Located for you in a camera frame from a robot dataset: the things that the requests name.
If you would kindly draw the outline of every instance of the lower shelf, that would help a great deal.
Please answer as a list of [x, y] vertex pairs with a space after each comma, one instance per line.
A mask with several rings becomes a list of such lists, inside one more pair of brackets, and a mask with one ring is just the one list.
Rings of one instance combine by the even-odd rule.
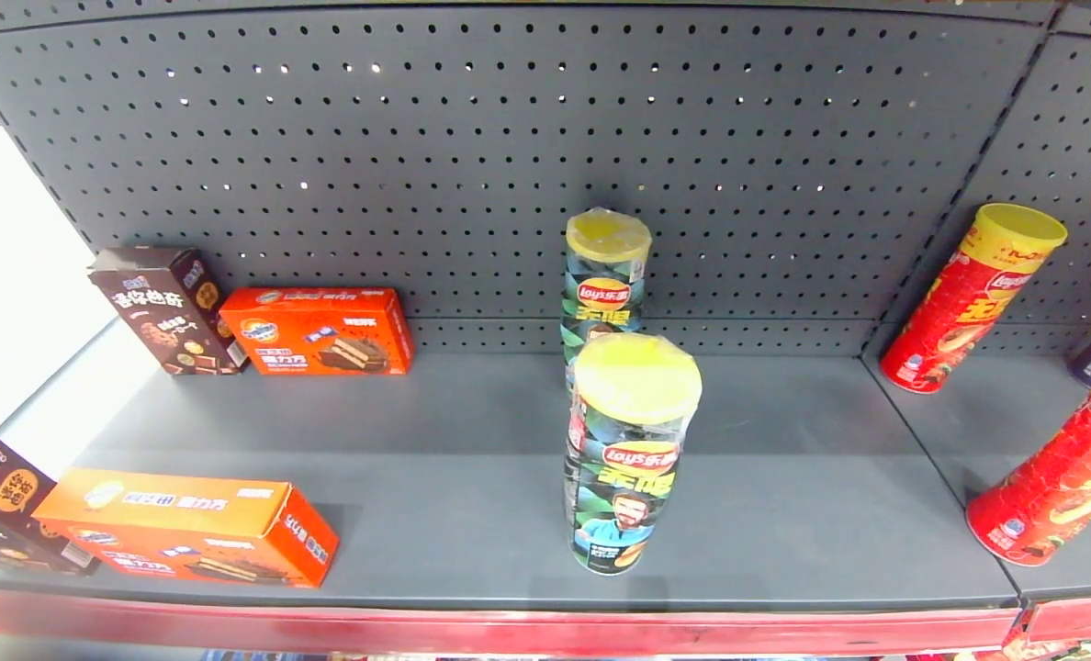
[[[962, 502], [1034, 455], [1088, 393], [1056, 357], [974, 357], [935, 395], [882, 382]], [[1091, 637], [1091, 525], [1042, 567], [1004, 568], [1039, 605], [1030, 639]]]
[[[864, 364], [839, 357], [702, 357], [705, 398], [643, 560], [624, 577], [588, 573], [562, 516], [560, 362], [424, 354], [376, 380], [156, 374], [76, 464], [293, 481], [343, 537], [326, 582], [0, 572], [0, 630], [297, 650], [313, 649], [305, 636], [389, 632], [406, 637], [362, 649], [622, 657], [991, 647], [1010, 626], [1010, 581]], [[533, 645], [553, 640], [541, 627], [589, 633], [530, 649], [533, 630]]]

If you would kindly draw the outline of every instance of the snack box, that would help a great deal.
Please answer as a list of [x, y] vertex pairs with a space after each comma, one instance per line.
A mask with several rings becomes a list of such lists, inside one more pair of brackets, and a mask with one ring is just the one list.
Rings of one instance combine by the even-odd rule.
[[193, 248], [106, 248], [88, 279], [171, 374], [236, 374], [247, 362], [218, 317], [224, 295]]
[[56, 482], [0, 441], [0, 567], [85, 574], [96, 561], [32, 517]]
[[394, 289], [244, 288], [219, 314], [261, 374], [406, 374], [415, 356]]
[[337, 549], [288, 482], [72, 468], [34, 516], [143, 577], [314, 589]]

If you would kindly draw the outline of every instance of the green chip canister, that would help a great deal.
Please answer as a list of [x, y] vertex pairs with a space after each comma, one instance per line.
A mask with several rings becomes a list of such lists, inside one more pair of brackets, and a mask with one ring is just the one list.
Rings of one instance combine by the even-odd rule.
[[566, 444], [571, 551], [597, 574], [634, 567], [676, 478], [700, 371], [668, 339], [610, 334], [574, 364]]
[[566, 223], [566, 291], [562, 297], [562, 345], [566, 384], [589, 339], [633, 334], [642, 326], [643, 276], [651, 231], [636, 217], [592, 208]]

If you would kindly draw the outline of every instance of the orange box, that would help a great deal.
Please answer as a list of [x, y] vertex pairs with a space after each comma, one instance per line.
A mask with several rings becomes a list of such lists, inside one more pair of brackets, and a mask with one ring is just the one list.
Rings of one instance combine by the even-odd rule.
[[72, 468], [35, 519], [143, 577], [314, 589], [337, 534], [288, 482]]
[[218, 314], [261, 374], [406, 374], [415, 356], [394, 289], [244, 288]]

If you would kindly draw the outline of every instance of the yellow lid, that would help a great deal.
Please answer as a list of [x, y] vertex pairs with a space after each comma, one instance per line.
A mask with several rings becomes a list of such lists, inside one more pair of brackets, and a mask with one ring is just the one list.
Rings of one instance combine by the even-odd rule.
[[591, 339], [574, 362], [574, 386], [587, 404], [633, 424], [659, 424], [692, 414], [700, 401], [700, 371], [692, 356], [652, 335]]
[[1067, 240], [1067, 229], [1044, 212], [996, 202], [978, 207], [978, 223], [990, 226], [1028, 251], [1051, 251]]
[[596, 206], [566, 223], [566, 243], [585, 259], [604, 263], [643, 260], [651, 247], [651, 231], [637, 217]]

